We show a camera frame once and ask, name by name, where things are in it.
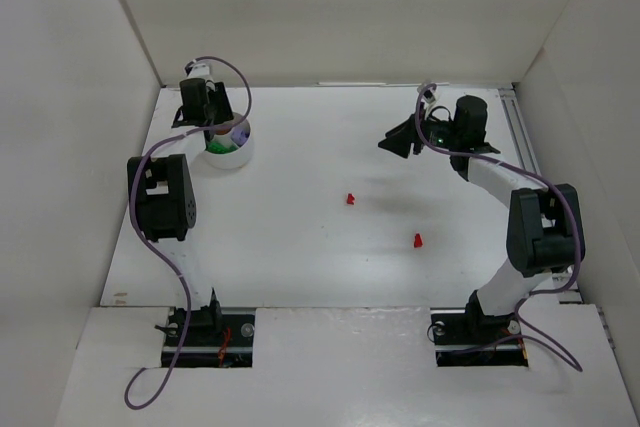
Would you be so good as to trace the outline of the orange lego brick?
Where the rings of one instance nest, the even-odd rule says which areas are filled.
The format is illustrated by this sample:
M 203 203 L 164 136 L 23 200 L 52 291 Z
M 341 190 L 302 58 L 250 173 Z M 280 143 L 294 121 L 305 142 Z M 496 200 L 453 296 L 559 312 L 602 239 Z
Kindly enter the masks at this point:
M 216 134 L 217 135 L 227 135 L 231 132 L 232 127 L 226 127 L 226 126 L 221 126 L 219 128 L 216 129 Z

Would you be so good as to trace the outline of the dark green lego plate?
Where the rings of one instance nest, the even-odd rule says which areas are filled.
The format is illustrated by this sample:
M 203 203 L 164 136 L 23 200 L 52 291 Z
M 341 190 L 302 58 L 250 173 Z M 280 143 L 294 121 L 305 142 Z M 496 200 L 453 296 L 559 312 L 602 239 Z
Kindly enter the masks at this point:
M 225 146 L 216 142 L 210 143 L 206 147 L 206 151 L 213 155 L 226 155 L 236 151 L 238 147 L 235 144 Z

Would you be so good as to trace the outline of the purple lego assembly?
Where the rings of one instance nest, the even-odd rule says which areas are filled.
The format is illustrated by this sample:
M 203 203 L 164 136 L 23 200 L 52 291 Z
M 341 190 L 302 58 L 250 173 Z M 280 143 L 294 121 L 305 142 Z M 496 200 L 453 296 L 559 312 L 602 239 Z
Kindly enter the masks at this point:
M 231 133 L 232 141 L 242 147 L 249 139 L 251 130 L 248 127 L 236 127 Z

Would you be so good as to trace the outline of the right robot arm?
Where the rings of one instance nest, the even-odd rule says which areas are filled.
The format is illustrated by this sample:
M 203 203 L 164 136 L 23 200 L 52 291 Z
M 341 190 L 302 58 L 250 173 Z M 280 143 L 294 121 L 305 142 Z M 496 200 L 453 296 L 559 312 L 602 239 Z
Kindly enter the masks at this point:
M 569 184 L 553 185 L 505 160 L 486 139 L 488 106 L 483 99 L 458 98 L 444 119 L 435 114 L 440 108 L 434 85 L 427 85 L 418 95 L 415 112 L 386 132 L 378 146 L 402 158 L 424 148 L 442 153 L 463 180 L 507 208 L 507 258 L 465 307 L 468 330 L 489 330 L 508 322 L 517 304 L 551 273 L 583 260 L 578 195 Z

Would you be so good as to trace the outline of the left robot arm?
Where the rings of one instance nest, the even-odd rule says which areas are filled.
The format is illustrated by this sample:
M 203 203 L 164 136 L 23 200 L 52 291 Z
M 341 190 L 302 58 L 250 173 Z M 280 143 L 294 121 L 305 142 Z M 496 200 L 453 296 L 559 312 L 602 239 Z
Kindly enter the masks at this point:
M 129 216 L 143 245 L 168 266 L 182 289 L 183 303 L 175 307 L 170 322 L 178 331 L 194 327 L 219 332 L 220 303 L 187 245 L 197 220 L 188 157 L 167 149 L 196 135 L 211 141 L 218 126 L 234 122 L 234 114 L 222 82 L 187 79 L 180 84 L 180 94 L 174 134 L 127 161 Z

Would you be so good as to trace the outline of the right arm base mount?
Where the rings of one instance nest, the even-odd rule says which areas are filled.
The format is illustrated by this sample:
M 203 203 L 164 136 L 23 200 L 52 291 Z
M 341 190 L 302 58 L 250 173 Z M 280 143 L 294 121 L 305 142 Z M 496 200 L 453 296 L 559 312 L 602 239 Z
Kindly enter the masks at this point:
M 462 308 L 432 309 L 427 329 L 438 367 L 527 367 L 520 326 L 512 315 L 475 324 Z

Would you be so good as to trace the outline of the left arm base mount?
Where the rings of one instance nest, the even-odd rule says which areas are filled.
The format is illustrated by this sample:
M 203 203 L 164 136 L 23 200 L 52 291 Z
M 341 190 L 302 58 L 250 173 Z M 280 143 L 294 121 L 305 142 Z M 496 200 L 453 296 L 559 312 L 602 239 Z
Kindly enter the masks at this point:
M 255 309 L 193 311 L 176 368 L 250 368 Z

